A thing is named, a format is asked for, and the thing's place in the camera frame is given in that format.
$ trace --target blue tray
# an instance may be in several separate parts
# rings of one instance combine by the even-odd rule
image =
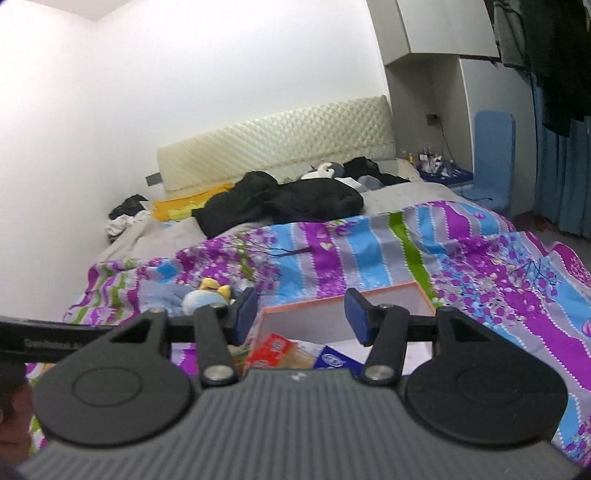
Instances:
[[[427,173],[426,171],[422,170],[419,170],[418,173],[424,181],[430,181],[432,183],[441,183],[446,187],[474,180],[474,174],[467,170],[461,170],[458,175],[454,175],[453,177],[442,177],[439,175],[433,175],[432,173]]]

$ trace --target bed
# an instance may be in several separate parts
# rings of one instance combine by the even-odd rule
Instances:
[[[297,177],[310,164],[395,157],[385,98],[271,115],[158,152],[169,196],[236,181],[246,171]],[[554,444],[591,463],[591,275],[576,254],[420,179],[363,194],[364,215],[324,223],[239,225],[206,239],[193,218],[165,228],[138,222],[89,270],[65,322],[99,325],[136,316],[148,285],[196,287],[203,277],[254,285],[264,305],[418,282],[435,306],[453,305],[551,365],[569,401]],[[277,252],[292,252],[277,255]],[[194,351],[172,360],[194,373]],[[40,367],[30,366],[30,377]],[[38,428],[36,444],[42,443]]]

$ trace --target floor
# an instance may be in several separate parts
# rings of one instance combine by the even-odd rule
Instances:
[[[515,228],[518,231],[530,231],[537,236],[546,246],[554,242],[560,242],[572,248],[582,262],[591,271],[591,241],[581,236],[571,235],[559,231],[549,221],[543,221],[534,217],[533,213],[524,213],[514,219]]]

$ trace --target yellow cloth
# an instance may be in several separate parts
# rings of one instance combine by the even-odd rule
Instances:
[[[196,193],[188,197],[181,197],[173,200],[154,202],[152,216],[161,222],[173,220],[178,222],[191,216],[195,208],[203,208],[205,203],[217,193],[227,192],[233,187],[233,183],[224,183],[205,192]]]

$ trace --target ceiling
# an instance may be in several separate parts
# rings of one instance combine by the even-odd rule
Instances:
[[[88,18],[89,20],[100,20],[105,15],[125,5],[129,0],[30,0],[48,7],[65,10],[75,15]]]

